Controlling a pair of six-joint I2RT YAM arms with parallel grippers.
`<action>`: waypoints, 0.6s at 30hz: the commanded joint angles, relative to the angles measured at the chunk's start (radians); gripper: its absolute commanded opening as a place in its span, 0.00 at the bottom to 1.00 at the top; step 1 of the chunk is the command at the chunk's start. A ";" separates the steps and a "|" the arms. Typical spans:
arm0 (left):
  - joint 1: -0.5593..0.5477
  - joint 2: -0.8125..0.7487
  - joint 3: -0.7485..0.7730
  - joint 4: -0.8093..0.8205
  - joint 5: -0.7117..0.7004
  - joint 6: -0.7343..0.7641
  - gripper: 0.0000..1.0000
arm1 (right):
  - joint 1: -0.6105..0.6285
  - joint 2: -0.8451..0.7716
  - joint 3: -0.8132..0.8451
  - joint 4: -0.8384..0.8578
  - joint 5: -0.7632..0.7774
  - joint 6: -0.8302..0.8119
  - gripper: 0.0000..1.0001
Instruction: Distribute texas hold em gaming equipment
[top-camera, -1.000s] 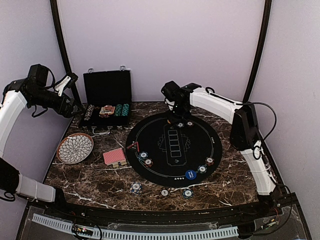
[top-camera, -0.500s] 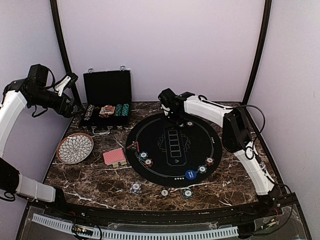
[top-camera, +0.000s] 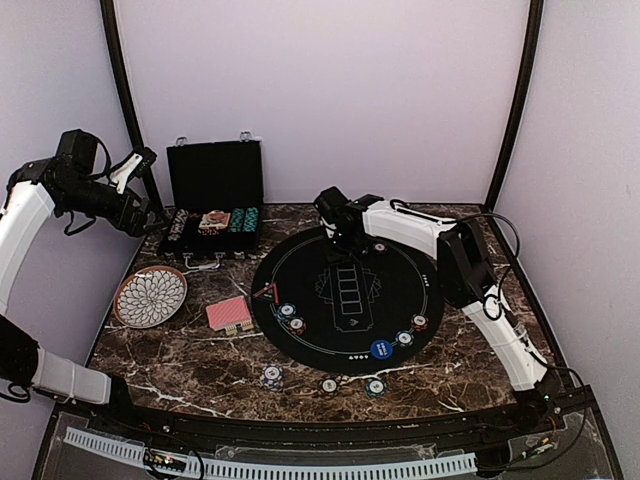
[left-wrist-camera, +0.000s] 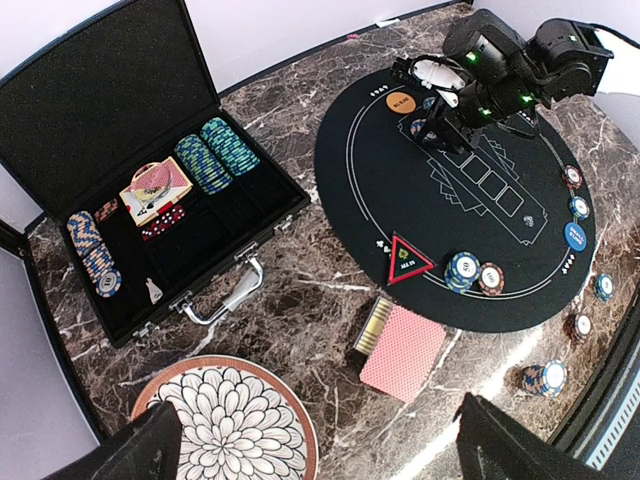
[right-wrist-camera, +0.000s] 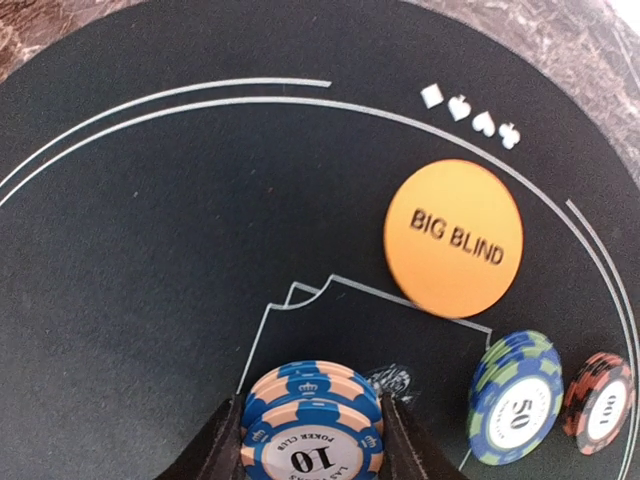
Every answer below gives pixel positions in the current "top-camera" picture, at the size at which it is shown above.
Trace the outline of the orange chip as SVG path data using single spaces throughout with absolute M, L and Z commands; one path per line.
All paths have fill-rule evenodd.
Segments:
M 294 335 L 302 335 L 306 329 L 306 322 L 299 317 L 292 318 L 288 323 L 288 329 Z

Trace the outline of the brown white chip stack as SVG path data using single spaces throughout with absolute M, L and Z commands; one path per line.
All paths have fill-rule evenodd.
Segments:
M 325 378 L 320 382 L 320 391 L 326 396 L 336 396 L 339 391 L 339 384 L 333 378 Z

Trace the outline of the blue white chip stack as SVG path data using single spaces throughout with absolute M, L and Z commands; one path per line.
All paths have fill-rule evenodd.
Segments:
M 284 388 L 284 372 L 278 365 L 267 365 L 259 377 L 260 385 L 271 391 L 281 391 Z

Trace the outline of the teal blue chip stack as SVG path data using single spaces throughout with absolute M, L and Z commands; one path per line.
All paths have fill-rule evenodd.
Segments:
M 365 393 L 369 398 L 381 398 L 387 392 L 387 384 L 379 378 L 368 378 L 365 383 Z

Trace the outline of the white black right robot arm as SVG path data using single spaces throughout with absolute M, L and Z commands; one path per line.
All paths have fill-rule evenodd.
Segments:
M 402 200 L 367 194 L 348 199 L 330 187 L 314 206 L 327 235 L 330 260 L 358 258 L 373 250 L 376 239 L 418 250 L 437 263 L 439 291 L 483 334 L 501 361 L 517 405 L 510 424 L 521 434 L 547 420 L 561 382 L 540 354 L 503 293 L 477 218 L 444 218 L 416 211 Z

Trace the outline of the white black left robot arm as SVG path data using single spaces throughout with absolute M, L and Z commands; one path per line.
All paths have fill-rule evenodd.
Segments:
M 25 164 L 10 179 L 8 203 L 1 211 L 1 308 L 9 298 L 19 269 L 51 215 L 83 213 L 90 223 L 104 218 L 116 229 L 140 237 L 165 220 L 161 210 L 128 188 L 156 159 L 148 148 L 134 151 L 107 180 L 93 178 L 93 148 L 69 148 L 55 157 Z M 1 320 L 1 377 L 22 393 L 6 398 L 26 403 L 33 390 L 58 401 L 103 406 L 101 417 L 120 436 L 141 427 L 140 412 L 131 405 L 124 379 L 83 367 L 46 351 L 9 319 Z

